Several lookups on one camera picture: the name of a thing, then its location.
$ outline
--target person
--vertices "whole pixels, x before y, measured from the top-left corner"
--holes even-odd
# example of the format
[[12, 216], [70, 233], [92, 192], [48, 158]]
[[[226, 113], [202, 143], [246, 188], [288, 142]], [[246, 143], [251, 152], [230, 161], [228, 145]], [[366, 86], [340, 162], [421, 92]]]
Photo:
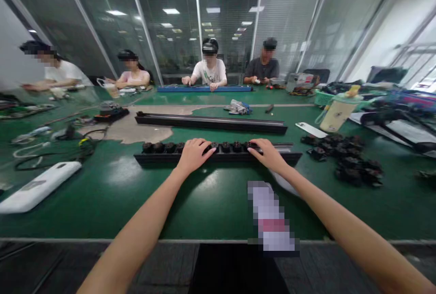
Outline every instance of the person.
[[118, 59], [124, 62], [128, 71], [121, 74], [117, 81], [106, 78], [107, 81], [115, 83], [119, 89], [128, 86], [145, 86], [150, 85], [150, 73], [139, 63], [138, 56], [131, 50], [121, 50], [118, 53]]
[[[269, 140], [251, 140], [262, 154], [249, 148], [265, 167], [281, 175], [322, 221], [348, 255], [384, 293], [435, 294], [436, 287], [386, 240], [350, 211], [289, 166]], [[186, 142], [176, 168], [124, 226], [97, 261], [78, 294], [126, 293], [130, 282], [156, 245], [182, 183], [216, 150], [204, 150], [205, 139]]]
[[53, 87], [66, 87], [83, 84], [92, 86], [86, 75], [71, 62], [65, 61], [49, 45], [40, 41], [27, 41], [20, 46], [27, 55], [33, 55], [45, 64], [45, 79], [34, 84], [22, 84], [25, 90], [44, 91]]
[[260, 57], [251, 60], [245, 70], [244, 84], [268, 84], [271, 78], [279, 76], [280, 66], [273, 58], [276, 46], [273, 37], [263, 42]]
[[210, 86], [210, 91], [215, 91], [220, 86], [227, 85], [226, 66], [221, 59], [217, 59], [218, 42], [217, 40], [206, 38], [203, 40], [202, 52], [204, 60], [198, 62], [192, 76], [182, 78], [184, 85], [192, 86], [201, 78], [202, 84]]

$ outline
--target floor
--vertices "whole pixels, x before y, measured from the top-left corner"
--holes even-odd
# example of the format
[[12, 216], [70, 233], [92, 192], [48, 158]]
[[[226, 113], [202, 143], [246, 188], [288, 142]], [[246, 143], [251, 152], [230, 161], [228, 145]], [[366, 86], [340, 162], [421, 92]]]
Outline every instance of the floor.
[[[2, 293], [75, 293], [106, 244], [1, 243]], [[436, 245], [397, 249], [436, 283]], [[194, 272], [198, 244], [158, 244], [137, 273], [129, 294], [184, 294]], [[289, 293], [379, 293], [335, 244], [301, 245], [299, 258], [275, 258]]]

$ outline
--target gray t-shirt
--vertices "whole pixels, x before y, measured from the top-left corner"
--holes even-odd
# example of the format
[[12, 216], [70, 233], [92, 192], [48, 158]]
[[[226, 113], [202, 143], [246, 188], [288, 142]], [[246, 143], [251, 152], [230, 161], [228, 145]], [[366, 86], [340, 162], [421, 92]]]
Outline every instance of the gray t-shirt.
[[258, 79], [275, 78], [280, 73], [280, 66], [276, 59], [271, 59], [266, 65], [263, 65], [260, 58], [250, 61], [245, 70], [245, 77], [257, 76]]

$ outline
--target green basket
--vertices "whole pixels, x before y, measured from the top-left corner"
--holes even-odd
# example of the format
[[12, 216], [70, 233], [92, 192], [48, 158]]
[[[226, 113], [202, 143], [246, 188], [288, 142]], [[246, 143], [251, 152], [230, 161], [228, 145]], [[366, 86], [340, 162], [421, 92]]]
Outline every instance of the green basket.
[[[335, 96], [333, 94], [328, 94], [321, 92], [319, 90], [315, 90], [315, 104], [316, 105], [328, 105], [332, 98]], [[373, 98], [368, 101], [362, 101], [357, 105], [357, 107], [354, 109], [354, 112], [358, 112], [360, 109], [365, 108], [366, 106], [371, 105], [372, 102], [374, 102], [377, 98]]]

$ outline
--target white power bank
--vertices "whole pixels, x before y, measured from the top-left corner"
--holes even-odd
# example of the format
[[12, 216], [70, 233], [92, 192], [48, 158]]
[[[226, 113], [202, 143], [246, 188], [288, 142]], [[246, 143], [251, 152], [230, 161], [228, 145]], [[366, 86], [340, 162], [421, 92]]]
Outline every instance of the white power bank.
[[82, 167], [77, 161], [59, 162], [0, 203], [1, 214], [32, 210]]

